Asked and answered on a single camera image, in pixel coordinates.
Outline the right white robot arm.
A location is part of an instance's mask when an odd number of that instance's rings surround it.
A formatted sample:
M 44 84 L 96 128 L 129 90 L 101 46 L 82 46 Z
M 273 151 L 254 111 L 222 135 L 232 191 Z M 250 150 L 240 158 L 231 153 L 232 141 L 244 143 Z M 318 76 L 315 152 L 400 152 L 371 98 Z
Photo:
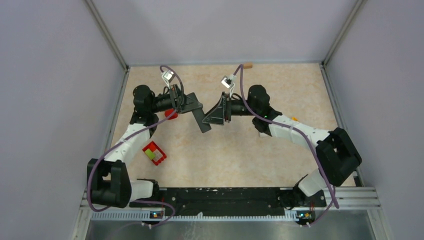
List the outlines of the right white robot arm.
M 206 113 L 202 122 L 224 125 L 233 116 L 253 116 L 252 123 L 260 133 L 284 138 L 312 150 L 318 168 L 295 185 L 293 200 L 299 206 L 307 206 L 314 194 L 329 185 L 341 186 L 362 163 L 362 158 L 345 129 L 319 129 L 283 115 L 271 107 L 270 96 L 262 85 L 252 85 L 246 100 L 232 99 L 223 92 L 218 103 Z

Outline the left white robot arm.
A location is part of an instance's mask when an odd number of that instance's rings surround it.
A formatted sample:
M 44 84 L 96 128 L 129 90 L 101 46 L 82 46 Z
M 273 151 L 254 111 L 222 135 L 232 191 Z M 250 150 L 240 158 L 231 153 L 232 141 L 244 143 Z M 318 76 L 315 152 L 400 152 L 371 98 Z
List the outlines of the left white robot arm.
M 134 110 L 129 125 L 119 141 L 104 156 L 93 158 L 87 164 L 86 196 L 91 208 L 125 208 L 141 199 L 147 206 L 160 202 L 160 193 L 153 180 L 131 180 L 127 166 L 140 149 L 148 144 L 157 126 L 162 123 L 157 114 L 172 110 L 172 114 L 192 113 L 196 126 L 202 133 L 210 131 L 210 124 L 203 123 L 203 105 L 191 92 L 185 94 L 177 84 L 168 86 L 164 93 L 155 95 L 147 85 L 133 90 Z

